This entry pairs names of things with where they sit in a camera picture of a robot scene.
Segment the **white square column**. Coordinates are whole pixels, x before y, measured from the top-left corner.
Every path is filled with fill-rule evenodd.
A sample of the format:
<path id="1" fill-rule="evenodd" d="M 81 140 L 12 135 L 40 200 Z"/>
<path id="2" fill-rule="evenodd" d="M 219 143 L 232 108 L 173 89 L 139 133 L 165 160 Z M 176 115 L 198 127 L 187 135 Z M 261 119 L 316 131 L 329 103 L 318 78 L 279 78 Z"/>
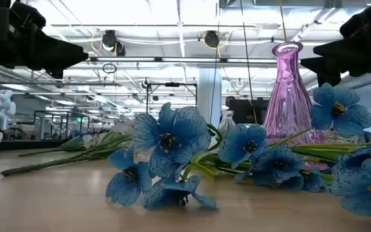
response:
<path id="1" fill-rule="evenodd" d="M 222 77 L 219 68 L 199 69 L 198 111 L 201 116 L 218 127 L 222 110 Z"/>

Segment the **black monitor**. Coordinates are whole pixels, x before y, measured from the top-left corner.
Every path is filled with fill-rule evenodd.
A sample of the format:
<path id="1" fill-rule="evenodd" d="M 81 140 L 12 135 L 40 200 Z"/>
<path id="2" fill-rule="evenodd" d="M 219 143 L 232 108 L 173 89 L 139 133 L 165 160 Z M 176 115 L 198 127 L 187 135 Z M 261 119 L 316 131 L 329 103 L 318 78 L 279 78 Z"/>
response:
<path id="1" fill-rule="evenodd" d="M 246 99 L 235 99 L 231 102 L 230 109 L 234 112 L 234 122 L 237 124 L 263 124 L 268 103 L 268 101 L 261 97 L 253 101 Z"/>

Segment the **clear ribbed glass vase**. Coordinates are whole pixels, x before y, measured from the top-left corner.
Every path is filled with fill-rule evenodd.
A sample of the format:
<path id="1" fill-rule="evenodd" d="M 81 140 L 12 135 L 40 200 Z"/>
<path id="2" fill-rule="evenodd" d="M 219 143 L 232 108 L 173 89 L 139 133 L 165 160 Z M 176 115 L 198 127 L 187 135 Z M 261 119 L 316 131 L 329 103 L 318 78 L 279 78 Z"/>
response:
<path id="1" fill-rule="evenodd" d="M 224 139 L 227 137 L 228 131 L 236 125 L 233 120 L 233 115 L 234 112 L 232 110 L 223 110 L 221 112 L 218 131 L 221 133 Z"/>

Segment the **black metal frame stand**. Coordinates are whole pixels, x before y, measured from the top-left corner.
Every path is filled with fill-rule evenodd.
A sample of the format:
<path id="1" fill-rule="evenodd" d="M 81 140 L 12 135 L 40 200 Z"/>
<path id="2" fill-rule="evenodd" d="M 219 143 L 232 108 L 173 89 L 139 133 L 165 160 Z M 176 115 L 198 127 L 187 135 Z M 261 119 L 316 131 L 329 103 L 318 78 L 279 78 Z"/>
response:
<path id="1" fill-rule="evenodd" d="M 181 83 L 181 82 L 147 83 L 146 84 L 146 113 L 149 112 L 149 97 L 161 85 L 165 87 L 170 87 L 170 88 L 179 88 L 181 86 L 185 87 L 194 96 L 195 106 L 198 106 L 198 97 L 197 97 L 198 85 L 197 83 Z M 195 88 L 195 92 L 192 92 L 189 89 L 190 86 L 193 86 Z"/>

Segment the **black framed workcell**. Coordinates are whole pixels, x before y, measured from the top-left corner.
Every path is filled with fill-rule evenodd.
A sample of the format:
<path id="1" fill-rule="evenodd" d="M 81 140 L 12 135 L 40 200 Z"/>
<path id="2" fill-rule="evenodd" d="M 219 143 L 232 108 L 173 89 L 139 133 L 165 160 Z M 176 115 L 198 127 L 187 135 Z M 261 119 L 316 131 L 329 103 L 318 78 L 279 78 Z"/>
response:
<path id="1" fill-rule="evenodd" d="M 87 132 L 91 117 L 72 111 L 36 110 L 33 113 L 37 140 L 67 140 Z"/>

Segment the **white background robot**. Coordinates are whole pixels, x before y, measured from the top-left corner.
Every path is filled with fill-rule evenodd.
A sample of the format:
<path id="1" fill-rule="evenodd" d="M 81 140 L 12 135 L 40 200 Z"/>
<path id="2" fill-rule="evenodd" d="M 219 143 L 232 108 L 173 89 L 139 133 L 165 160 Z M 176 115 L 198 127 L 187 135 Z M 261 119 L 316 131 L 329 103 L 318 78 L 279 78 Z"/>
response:
<path id="1" fill-rule="evenodd" d="M 13 96 L 12 90 L 0 90 L 0 128 L 8 129 L 8 121 L 10 116 L 16 113 L 16 104 L 11 100 Z"/>

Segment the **long ceiling light bar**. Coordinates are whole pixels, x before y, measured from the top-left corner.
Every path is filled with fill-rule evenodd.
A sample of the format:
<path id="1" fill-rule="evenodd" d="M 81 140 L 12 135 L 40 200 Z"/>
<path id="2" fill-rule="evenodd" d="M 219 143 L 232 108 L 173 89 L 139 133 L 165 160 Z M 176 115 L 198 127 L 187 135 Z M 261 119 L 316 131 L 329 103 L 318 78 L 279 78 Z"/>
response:
<path id="1" fill-rule="evenodd" d="M 276 63 L 276 59 L 187 58 L 187 57 L 90 57 L 89 62 L 156 62 L 156 63 Z"/>

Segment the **purple ribbed glass vase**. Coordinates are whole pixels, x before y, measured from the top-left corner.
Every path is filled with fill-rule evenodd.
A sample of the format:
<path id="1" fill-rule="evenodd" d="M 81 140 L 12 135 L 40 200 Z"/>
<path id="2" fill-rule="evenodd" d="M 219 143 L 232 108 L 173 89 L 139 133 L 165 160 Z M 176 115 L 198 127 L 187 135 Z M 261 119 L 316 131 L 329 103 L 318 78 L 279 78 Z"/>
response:
<path id="1" fill-rule="evenodd" d="M 299 42 L 284 42 L 272 49 L 277 74 L 263 127 L 270 147 L 321 144 L 324 136 L 311 126 L 310 96 L 299 72 Z"/>

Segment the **black table edge rail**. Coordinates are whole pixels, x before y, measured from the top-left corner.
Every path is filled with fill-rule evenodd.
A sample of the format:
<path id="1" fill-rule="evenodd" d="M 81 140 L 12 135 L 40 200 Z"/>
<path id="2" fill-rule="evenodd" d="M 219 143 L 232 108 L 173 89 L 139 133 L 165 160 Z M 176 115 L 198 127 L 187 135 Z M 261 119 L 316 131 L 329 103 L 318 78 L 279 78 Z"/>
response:
<path id="1" fill-rule="evenodd" d="M 0 151 L 57 148 L 65 142 L 65 140 L 3 140 L 0 143 Z"/>

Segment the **white blossom long-stemmed flower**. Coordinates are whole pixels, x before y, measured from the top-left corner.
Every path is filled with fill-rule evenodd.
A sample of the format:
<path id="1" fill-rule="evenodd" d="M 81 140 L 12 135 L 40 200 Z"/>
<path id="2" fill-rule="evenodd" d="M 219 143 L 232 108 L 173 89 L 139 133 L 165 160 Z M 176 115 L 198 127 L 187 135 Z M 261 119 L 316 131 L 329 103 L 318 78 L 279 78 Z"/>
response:
<path id="1" fill-rule="evenodd" d="M 23 166 L 20 168 L 6 169 L 0 172 L 0 174 L 3 177 L 9 177 L 55 166 L 107 159 L 114 151 L 127 148 L 128 143 L 131 141 L 132 133 L 132 125 L 120 124 L 115 129 L 107 132 L 101 141 L 96 143 L 96 145 L 89 147 L 86 151 L 83 151 L 78 155 L 40 164 Z"/>

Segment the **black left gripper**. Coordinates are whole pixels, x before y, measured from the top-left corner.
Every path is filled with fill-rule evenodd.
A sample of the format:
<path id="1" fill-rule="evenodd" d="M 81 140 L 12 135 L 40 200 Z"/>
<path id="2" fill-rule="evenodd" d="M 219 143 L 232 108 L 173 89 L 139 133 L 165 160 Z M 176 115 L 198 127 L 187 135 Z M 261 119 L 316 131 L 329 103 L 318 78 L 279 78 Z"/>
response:
<path id="1" fill-rule="evenodd" d="M 47 36 L 37 25 L 19 30 L 9 26 L 0 34 L 0 66 L 6 68 L 44 69 L 54 79 L 63 79 L 65 69 L 87 58 L 83 47 Z"/>

